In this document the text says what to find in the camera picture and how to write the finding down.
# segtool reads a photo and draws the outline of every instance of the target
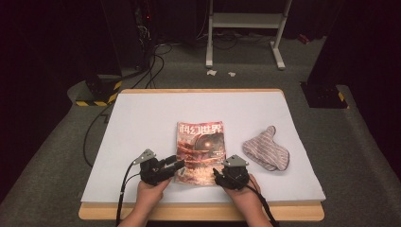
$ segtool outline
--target white oven mitt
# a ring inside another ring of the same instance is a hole
[[[276,133],[274,126],[269,126],[258,136],[245,141],[243,150],[247,157],[254,160],[268,171],[286,170],[289,164],[289,152],[286,148],[274,143]]]

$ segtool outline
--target left hand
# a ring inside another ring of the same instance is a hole
[[[156,186],[140,181],[136,193],[135,208],[140,207],[150,212],[159,201],[163,198],[163,191],[171,182],[171,178],[160,182]]]

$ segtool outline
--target gray carpet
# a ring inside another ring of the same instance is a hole
[[[277,70],[268,43],[215,48],[215,76],[204,68],[205,48],[173,45],[157,49],[165,66],[156,88],[279,88],[284,91],[302,142],[326,193],[319,222],[282,222],[281,226],[401,226],[401,184],[378,149],[346,86],[339,86],[350,108],[310,109],[300,87],[324,40],[308,45],[283,40],[287,69]],[[216,41],[219,47],[232,43]],[[153,75],[161,67],[156,60]],[[124,80],[129,88],[135,79]],[[144,88],[148,79],[139,83]],[[72,101],[83,83],[68,92]],[[80,197],[91,168],[82,155],[83,138],[103,107],[78,107],[53,130],[0,205],[0,226],[113,226],[114,221],[81,220]],[[86,151],[93,162],[107,127],[100,117],[90,130]],[[244,226],[244,223],[150,222],[148,226]]]

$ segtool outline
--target black cable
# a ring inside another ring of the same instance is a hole
[[[145,74],[144,76],[142,76],[142,77],[131,87],[131,89],[135,88],[135,87],[151,72],[151,69],[153,68],[155,62],[156,62],[156,60],[153,58],[153,63],[151,64],[149,70],[146,72],[146,74]]]
[[[118,81],[122,81],[122,80],[125,80],[125,79],[135,78],[135,77],[145,73],[147,70],[149,70],[149,66],[148,65],[146,65],[145,68],[143,68],[142,70],[140,70],[138,72],[131,73],[131,74],[128,74],[128,75],[126,75],[124,77],[120,77],[120,78],[117,78],[117,79],[110,79],[108,81],[110,81],[110,82],[118,82]]]
[[[162,53],[156,53],[156,49],[158,49],[159,47],[161,47],[161,46],[168,46],[168,47],[170,47],[167,51],[165,51],[165,52],[162,52]],[[156,54],[156,55],[164,55],[164,54],[168,54],[171,50],[173,49],[173,44],[158,44],[157,46],[156,46],[156,48],[155,48],[155,50],[154,50],[154,53]]]
[[[231,40],[223,40],[223,38],[227,38],[227,37],[233,37],[233,39]],[[220,50],[228,50],[228,49],[232,49],[234,48],[237,44],[238,44],[238,38],[235,35],[232,36],[223,36],[223,37],[219,37],[218,38],[224,42],[231,42],[231,41],[235,41],[234,44],[232,44],[229,47],[219,47],[218,45],[215,44],[215,42],[213,42],[213,47],[215,47],[216,49],[220,49]]]
[[[94,165],[91,164],[88,160],[88,158],[86,157],[86,140],[88,139],[88,135],[89,135],[89,131],[91,130],[91,128],[94,126],[95,122],[97,121],[98,118],[100,118],[102,115],[104,115],[103,113],[105,113],[110,107],[112,107],[114,105],[114,103],[110,104],[109,106],[107,106],[106,108],[104,108],[103,111],[101,111],[96,117],[95,119],[92,121],[91,125],[89,126],[88,130],[85,133],[85,137],[83,138],[83,149],[82,149],[82,153],[83,153],[83,158],[85,159],[86,164],[89,167],[93,167]]]
[[[133,177],[136,177],[136,176],[138,176],[138,175],[139,175],[139,173],[130,176],[130,177],[126,180],[126,184],[127,184],[127,182],[130,181],[130,179],[132,179]]]
[[[247,40],[241,40],[241,38],[243,37],[239,37],[238,38],[238,42],[240,44],[261,44],[261,43],[265,43],[265,42],[270,42],[274,37],[272,36],[260,36],[259,38],[253,40],[253,41],[247,41]]]
[[[209,14],[209,1],[210,0],[207,0],[206,1],[206,11],[204,12],[204,18],[203,18],[203,25],[201,26],[201,29],[200,29],[200,32],[198,33],[198,35],[197,35],[197,39],[199,38],[199,37],[201,37],[201,33],[203,32],[203,30],[204,30],[204,27],[205,27],[205,25],[206,25],[206,21],[207,21],[207,18],[208,18],[208,14]]]
[[[244,185],[244,186],[248,187],[254,194],[256,194],[257,198],[260,200],[260,202],[262,202],[262,206],[263,206],[263,208],[265,209],[266,214],[268,215],[268,217],[269,217],[269,219],[270,219],[271,225],[272,225],[273,227],[280,227],[280,223],[277,222],[277,221],[274,219],[274,216],[273,216],[273,214],[272,214],[271,211],[270,211],[270,208],[269,208],[268,203],[266,202],[266,199],[262,196],[262,194],[260,194],[260,193],[257,191],[256,185],[254,184],[254,182],[253,182],[251,179],[250,179],[250,181],[253,183],[254,188],[252,188],[251,186],[249,186],[249,185],[247,185],[247,184],[245,184],[245,183],[240,182],[239,180],[235,179],[234,177],[232,177],[232,176],[230,176],[230,175],[228,175],[228,177],[231,178],[231,179],[232,179],[233,181],[235,181],[236,183],[240,183],[241,185]]]
[[[162,57],[160,57],[160,56],[158,56],[158,55],[154,55],[154,57],[157,57],[157,58],[159,58],[159,59],[162,61],[162,66],[160,67],[159,71],[157,71],[157,73],[156,73],[154,76],[152,76],[152,77],[150,78],[150,81],[147,83],[146,88],[148,88],[148,86],[150,85],[150,83],[154,81],[154,79],[159,75],[159,73],[160,73],[160,72],[163,70],[163,68],[165,67],[165,60],[164,60]]]
[[[115,217],[115,226],[118,226],[118,225],[120,224],[120,220],[121,220],[121,207],[123,206],[124,192],[125,192],[125,188],[126,188],[126,185],[127,185],[127,182],[128,182],[128,181],[127,181],[127,177],[128,177],[128,174],[130,173],[130,170],[131,170],[132,166],[133,166],[133,162],[130,164],[130,166],[128,166],[127,172],[126,172],[126,174],[125,174],[125,176],[124,176],[123,183],[121,184],[120,198],[119,198],[119,200],[118,200],[117,214],[116,214],[116,217]]]
[[[148,81],[147,85],[145,86],[145,88],[152,88],[152,85],[155,85],[152,78],[153,78],[153,73],[152,73],[152,71],[150,71],[149,81]]]

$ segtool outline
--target metal frame leg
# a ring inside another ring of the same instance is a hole
[[[277,31],[276,39],[274,42],[270,42],[271,50],[273,51],[274,58],[277,62],[277,67],[280,70],[285,70],[286,66],[284,65],[283,58],[281,57],[280,51],[278,49],[278,45],[280,44],[281,37],[283,35],[284,27],[286,26],[286,21],[288,18],[289,8],[291,6],[292,0],[287,0],[286,6],[284,8],[283,16],[281,18],[280,26]]]
[[[209,29],[207,34],[206,68],[213,67],[213,0],[209,6]]]

